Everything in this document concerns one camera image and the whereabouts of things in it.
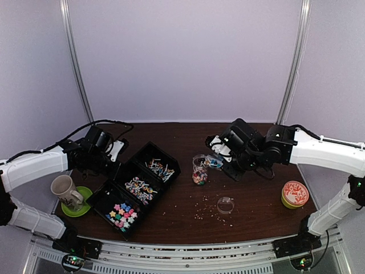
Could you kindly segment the metal scoop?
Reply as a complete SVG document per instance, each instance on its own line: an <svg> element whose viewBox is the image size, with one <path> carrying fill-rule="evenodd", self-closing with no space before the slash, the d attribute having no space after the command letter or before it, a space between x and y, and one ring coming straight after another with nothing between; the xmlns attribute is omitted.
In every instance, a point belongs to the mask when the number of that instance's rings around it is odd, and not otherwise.
<svg viewBox="0 0 365 274"><path fill-rule="evenodd" d="M224 165L224 158L220 155L207 155L206 161L208 162L208 166L210 168L220 169Z"/></svg>

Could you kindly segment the clear plastic jar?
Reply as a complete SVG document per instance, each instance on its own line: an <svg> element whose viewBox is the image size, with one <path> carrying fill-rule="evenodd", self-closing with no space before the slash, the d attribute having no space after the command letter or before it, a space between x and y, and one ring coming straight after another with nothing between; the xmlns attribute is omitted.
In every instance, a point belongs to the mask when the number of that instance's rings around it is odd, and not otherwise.
<svg viewBox="0 0 365 274"><path fill-rule="evenodd" d="M204 185L208 181L208 167L205 162L206 156L204 154L198 154L193 157L192 180L197 185Z"/></svg>

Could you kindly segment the black three-compartment candy bin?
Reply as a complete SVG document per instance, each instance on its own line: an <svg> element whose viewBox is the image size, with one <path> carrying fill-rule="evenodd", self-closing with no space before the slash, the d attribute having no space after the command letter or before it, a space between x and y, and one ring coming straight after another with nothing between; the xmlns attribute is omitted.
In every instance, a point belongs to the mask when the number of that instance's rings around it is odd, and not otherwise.
<svg viewBox="0 0 365 274"><path fill-rule="evenodd" d="M87 203L128 240L179 174L178 161L148 142Z"/></svg>

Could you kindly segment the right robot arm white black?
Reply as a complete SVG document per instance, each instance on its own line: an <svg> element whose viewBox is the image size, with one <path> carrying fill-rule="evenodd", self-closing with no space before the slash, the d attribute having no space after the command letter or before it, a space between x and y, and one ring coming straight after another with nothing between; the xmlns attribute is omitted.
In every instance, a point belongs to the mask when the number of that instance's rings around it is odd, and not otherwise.
<svg viewBox="0 0 365 274"><path fill-rule="evenodd" d="M348 175L340 191L305 220L306 227L293 238L292 246L304 252L314 236L364 207L364 143L317 135L301 125L275 125L265 135L238 118L219 135L225 160L239 173L271 170L274 164L310 166Z"/></svg>

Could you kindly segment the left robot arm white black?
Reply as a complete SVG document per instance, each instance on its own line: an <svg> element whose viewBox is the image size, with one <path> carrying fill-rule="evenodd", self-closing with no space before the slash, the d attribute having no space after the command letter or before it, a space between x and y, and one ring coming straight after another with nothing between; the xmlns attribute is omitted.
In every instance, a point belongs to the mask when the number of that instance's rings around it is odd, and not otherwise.
<svg viewBox="0 0 365 274"><path fill-rule="evenodd" d="M47 175L79 169L116 178L122 164L117 157L128 147L126 139L113 140L112 135L92 126L85 137L73 141L65 138L51 148L26 151L1 162L1 225L14 225L59 239L69 253L77 253L82 241L65 222L20 202L10 195L19 186Z"/></svg>

